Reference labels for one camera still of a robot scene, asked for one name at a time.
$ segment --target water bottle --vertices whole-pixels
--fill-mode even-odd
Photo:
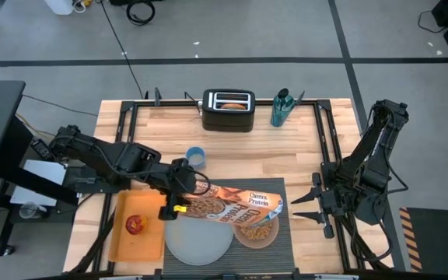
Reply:
[[[281,89],[272,102],[272,126],[282,126],[294,107],[295,99],[289,95],[288,89]]]

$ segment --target white plate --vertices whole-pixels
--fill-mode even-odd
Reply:
[[[179,215],[166,222],[165,242],[170,253],[189,265],[217,261],[233,241],[233,228],[224,222],[209,222]]]

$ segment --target toaster slot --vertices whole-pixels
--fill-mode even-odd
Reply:
[[[251,95],[248,93],[217,92],[213,94],[213,98],[213,108],[215,110],[250,110]]]
[[[247,102],[250,99],[250,95],[247,93],[216,93],[215,98],[217,100],[232,100]]]
[[[236,102],[215,102],[216,110],[249,110],[248,103],[236,103]]]

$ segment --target cereal box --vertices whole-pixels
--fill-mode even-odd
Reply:
[[[207,189],[206,183],[198,181],[195,193]],[[212,184],[203,195],[185,194],[190,204],[186,212],[192,218],[228,222],[237,226],[251,226],[267,222],[277,216],[283,206],[281,195],[261,191],[248,191],[234,187],[220,187]]]

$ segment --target orange tray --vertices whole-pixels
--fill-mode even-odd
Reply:
[[[158,219],[165,195],[158,191],[121,191],[118,193],[109,261],[157,261],[163,254],[165,223]],[[146,229],[132,235],[125,229],[131,215],[148,219]]]

